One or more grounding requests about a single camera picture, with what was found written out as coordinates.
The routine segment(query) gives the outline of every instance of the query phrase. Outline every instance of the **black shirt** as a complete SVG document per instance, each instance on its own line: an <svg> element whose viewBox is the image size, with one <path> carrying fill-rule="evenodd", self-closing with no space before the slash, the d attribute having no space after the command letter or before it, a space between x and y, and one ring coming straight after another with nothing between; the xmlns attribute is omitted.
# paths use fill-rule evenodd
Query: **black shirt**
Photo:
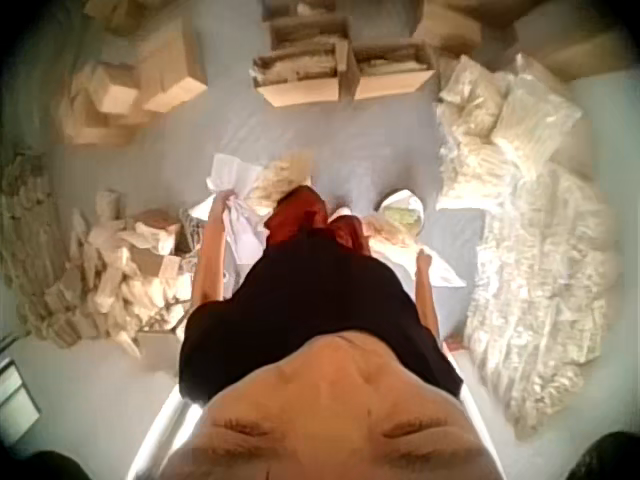
<svg viewBox="0 0 640 480"><path fill-rule="evenodd" d="M322 230L267 247L232 298L194 310L180 352L180 392L205 404L310 339L347 330L380 339L423 381L460 394L462 380L395 273Z"/></svg>

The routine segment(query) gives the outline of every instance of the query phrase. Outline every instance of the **red cloth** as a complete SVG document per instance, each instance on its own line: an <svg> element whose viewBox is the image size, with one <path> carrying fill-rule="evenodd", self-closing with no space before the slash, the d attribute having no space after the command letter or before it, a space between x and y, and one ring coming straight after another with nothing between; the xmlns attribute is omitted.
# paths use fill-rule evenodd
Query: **red cloth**
<svg viewBox="0 0 640 480"><path fill-rule="evenodd" d="M282 197L264 225L269 230L267 246L289 240L300 231L322 229L330 232L336 242L345 247L371 255L360 219L353 215L342 215L329 223L324 201L315 190L306 185L297 187Z"/></svg>

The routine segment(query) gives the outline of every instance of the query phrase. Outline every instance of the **gray floor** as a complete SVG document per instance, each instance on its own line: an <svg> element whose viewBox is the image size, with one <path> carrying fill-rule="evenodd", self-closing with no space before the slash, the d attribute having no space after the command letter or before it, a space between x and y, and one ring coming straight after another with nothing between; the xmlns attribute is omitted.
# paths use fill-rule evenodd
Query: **gray floor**
<svg viewBox="0 0 640 480"><path fill-rule="evenodd" d="M344 3L356 41L407 36L414 21L410 0ZM347 201L357 214L367 214L396 188L422 199L427 216L420 238L468 283L435 292L442 334L459 330L473 289L483 216L433 210L441 186L436 92L423 88L354 104L275 109L253 91L248 75L252 57L268 51L258 2L194 0L184 9L199 34L208 91L156 119L126 148L53 146L48 160L63 227L75 206L93 215L100 189L122 192L129 212L176 209L205 198L204 179L216 152L266 164L305 149L315 158L313 184L329 204Z"/></svg>

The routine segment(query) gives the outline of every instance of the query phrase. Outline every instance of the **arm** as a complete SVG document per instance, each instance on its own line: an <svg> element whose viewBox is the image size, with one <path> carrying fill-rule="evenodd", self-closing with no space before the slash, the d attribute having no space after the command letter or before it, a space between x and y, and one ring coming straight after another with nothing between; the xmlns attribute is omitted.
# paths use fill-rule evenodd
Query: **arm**
<svg viewBox="0 0 640 480"><path fill-rule="evenodd" d="M420 250L416 264L416 308L418 309L420 323L428 328L436 340L440 342L440 327L438 326L438 316L436 315L431 281L429 280L431 257Z"/></svg>
<svg viewBox="0 0 640 480"><path fill-rule="evenodd" d="M221 192L211 205L207 226L204 229L200 258L193 279L191 306L222 300L224 288L224 223L222 214L233 192Z"/></svg>

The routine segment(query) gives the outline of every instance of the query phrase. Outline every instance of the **person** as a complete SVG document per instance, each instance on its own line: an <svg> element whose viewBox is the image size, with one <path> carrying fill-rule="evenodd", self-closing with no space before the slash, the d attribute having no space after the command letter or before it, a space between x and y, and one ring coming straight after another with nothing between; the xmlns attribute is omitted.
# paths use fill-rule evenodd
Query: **person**
<svg viewBox="0 0 640 480"><path fill-rule="evenodd" d="M416 303L350 215L298 187L223 300L230 193L211 208L180 355L180 390L206 405L163 478L501 478L439 348L430 258Z"/></svg>

